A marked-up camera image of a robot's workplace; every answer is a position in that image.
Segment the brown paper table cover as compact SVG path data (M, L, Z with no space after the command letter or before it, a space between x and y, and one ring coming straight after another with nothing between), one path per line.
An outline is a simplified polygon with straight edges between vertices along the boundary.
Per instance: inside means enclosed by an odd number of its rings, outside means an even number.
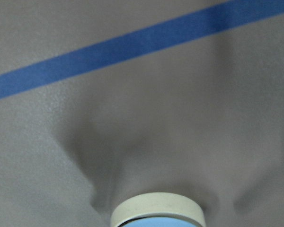
M0 227L147 192L284 227L284 0L0 0Z

